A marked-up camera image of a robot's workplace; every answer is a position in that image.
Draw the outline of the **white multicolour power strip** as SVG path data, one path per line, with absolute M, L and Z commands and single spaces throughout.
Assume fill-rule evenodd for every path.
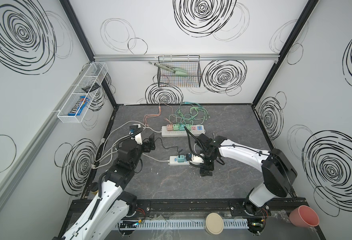
M 203 125 L 192 125 L 192 130 L 190 131 L 194 136 L 199 136 L 200 134 L 205 134 L 205 128 Z M 186 137 L 187 132 L 185 131 L 167 131 L 167 125 L 162 126 L 161 134 L 163 138 L 171 137 Z

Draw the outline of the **light teal charger plug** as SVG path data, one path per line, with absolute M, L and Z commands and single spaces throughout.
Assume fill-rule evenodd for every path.
M 185 155 L 178 155 L 176 158 L 176 161 L 178 163 L 184 163 L 185 162 Z

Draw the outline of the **white blue power strip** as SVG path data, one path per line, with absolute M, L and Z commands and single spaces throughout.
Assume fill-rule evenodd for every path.
M 169 165 L 170 166 L 188 166 L 189 161 L 186 159 L 186 155 L 170 156 Z

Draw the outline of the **pink charger plug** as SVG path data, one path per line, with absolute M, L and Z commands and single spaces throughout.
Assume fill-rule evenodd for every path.
M 167 125 L 167 131 L 173 131 L 173 130 L 174 128 L 172 124 Z

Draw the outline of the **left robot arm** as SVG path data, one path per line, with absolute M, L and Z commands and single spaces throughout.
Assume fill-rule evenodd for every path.
M 97 196 L 63 234 L 62 240 L 104 240 L 119 221 L 135 214 L 137 196 L 125 188 L 138 173 L 137 167 L 143 166 L 143 153 L 156 148 L 153 135 L 146 141 L 137 138 L 144 129 L 143 124 L 134 121 L 129 135 L 114 144 L 118 156 L 100 175 Z

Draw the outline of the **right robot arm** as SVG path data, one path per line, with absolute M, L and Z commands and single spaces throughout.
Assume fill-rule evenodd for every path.
M 258 150 L 222 136 L 211 139 L 200 134 L 196 137 L 189 131 L 187 139 L 191 155 L 189 164 L 199 169 L 201 177 L 212 176 L 214 163 L 224 166 L 223 158 L 241 162 L 262 173 L 263 182 L 253 188 L 243 201 L 242 208 L 246 214 L 255 216 L 275 197 L 296 197 L 293 183 L 297 171 L 281 150 Z

